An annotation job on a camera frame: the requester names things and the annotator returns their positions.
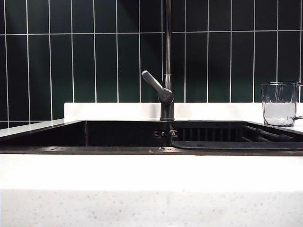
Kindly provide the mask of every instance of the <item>backsplash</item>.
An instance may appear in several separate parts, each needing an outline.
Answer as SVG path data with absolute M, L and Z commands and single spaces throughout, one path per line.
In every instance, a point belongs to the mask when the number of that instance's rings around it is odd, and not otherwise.
M 165 0 L 0 0 L 0 128 L 65 102 L 157 102 Z M 301 81 L 302 0 L 172 0 L 175 102 L 260 102 Z

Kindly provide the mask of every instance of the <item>sink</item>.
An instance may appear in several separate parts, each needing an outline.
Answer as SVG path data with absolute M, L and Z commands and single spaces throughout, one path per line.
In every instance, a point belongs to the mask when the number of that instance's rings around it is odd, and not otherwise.
M 303 155 L 303 133 L 244 121 L 77 121 L 0 138 L 0 153 L 16 151 Z

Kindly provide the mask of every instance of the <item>faucet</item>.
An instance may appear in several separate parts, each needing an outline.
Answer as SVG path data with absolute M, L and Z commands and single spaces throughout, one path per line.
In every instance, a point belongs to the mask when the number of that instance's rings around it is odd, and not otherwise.
M 161 102 L 160 121 L 174 120 L 174 90 L 171 82 L 171 0 L 166 0 L 166 72 L 163 77 L 162 85 L 148 72 L 142 72 L 142 78 L 149 83 L 157 92 L 158 99 Z

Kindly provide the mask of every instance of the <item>dark green tile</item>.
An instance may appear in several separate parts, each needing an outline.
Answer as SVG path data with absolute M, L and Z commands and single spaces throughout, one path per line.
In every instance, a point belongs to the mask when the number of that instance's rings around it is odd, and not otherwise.
M 141 34 L 141 71 L 149 71 L 162 83 L 161 34 Z M 155 90 L 141 79 L 141 102 L 159 102 Z
M 49 36 L 29 37 L 30 119 L 51 119 Z
M 50 0 L 52 33 L 71 32 L 71 0 Z
M 231 29 L 231 0 L 209 0 L 209 30 Z
M 28 32 L 48 33 L 48 0 L 27 0 Z
M 254 30 L 254 0 L 232 0 L 232 29 Z
M 207 31 L 207 1 L 186 1 L 186 30 Z
M 0 36 L 0 121 L 7 119 L 5 37 Z
M 28 121 L 26 35 L 7 36 L 7 50 L 9 119 L 12 121 Z
M 186 35 L 186 102 L 206 102 L 207 34 Z
M 72 27 L 74 33 L 94 32 L 93 0 L 72 1 Z
M 141 32 L 161 31 L 161 1 L 140 0 Z
M 230 33 L 209 34 L 209 102 L 229 102 L 230 51 Z
M 174 86 L 174 101 L 176 103 L 184 102 L 184 57 L 184 34 L 173 34 L 171 49 L 171 73 Z
M 119 102 L 139 102 L 139 36 L 118 35 Z
M 138 32 L 139 1 L 117 0 L 118 32 Z
M 261 84 L 276 81 L 276 32 L 256 32 L 255 102 L 262 102 Z
M 278 81 L 299 81 L 300 32 L 279 32 Z
M 116 35 L 96 35 L 97 102 L 117 102 Z
M 252 102 L 253 32 L 232 34 L 232 102 Z
M 53 119 L 64 117 L 64 103 L 72 102 L 71 36 L 51 36 Z
M 73 36 L 75 102 L 95 101 L 94 36 Z
M 116 1 L 95 1 L 96 32 L 116 32 Z
M 26 1 L 6 0 L 5 10 L 6 10 L 7 34 L 26 34 L 27 32 Z

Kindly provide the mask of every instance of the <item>kitchen sink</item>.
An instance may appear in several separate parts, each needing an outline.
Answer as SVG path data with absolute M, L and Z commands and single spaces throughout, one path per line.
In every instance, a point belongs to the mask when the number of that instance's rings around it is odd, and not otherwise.
M 303 155 L 303 133 L 244 121 L 76 121 L 0 138 L 0 153 Z

